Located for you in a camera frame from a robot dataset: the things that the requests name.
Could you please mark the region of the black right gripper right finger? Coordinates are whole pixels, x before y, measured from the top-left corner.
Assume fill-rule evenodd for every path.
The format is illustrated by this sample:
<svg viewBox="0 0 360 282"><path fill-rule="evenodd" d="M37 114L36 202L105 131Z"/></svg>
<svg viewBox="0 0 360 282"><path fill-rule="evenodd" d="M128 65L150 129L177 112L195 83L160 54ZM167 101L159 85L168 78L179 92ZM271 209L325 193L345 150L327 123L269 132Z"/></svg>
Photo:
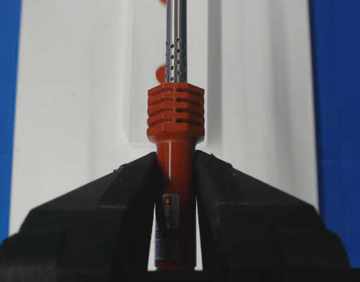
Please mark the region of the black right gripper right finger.
<svg viewBox="0 0 360 282"><path fill-rule="evenodd" d="M196 152L203 269L215 281L349 281L341 239L315 208Z"/></svg>

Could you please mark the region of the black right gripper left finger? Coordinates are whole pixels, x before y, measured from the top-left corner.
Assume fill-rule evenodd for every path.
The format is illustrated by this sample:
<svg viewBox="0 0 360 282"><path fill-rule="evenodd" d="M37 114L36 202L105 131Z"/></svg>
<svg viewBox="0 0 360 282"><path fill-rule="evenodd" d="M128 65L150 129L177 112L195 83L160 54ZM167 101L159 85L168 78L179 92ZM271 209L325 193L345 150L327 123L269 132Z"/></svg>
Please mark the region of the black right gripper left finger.
<svg viewBox="0 0 360 282"><path fill-rule="evenodd" d="M0 246L0 281L136 281L145 276L156 154L32 209Z"/></svg>

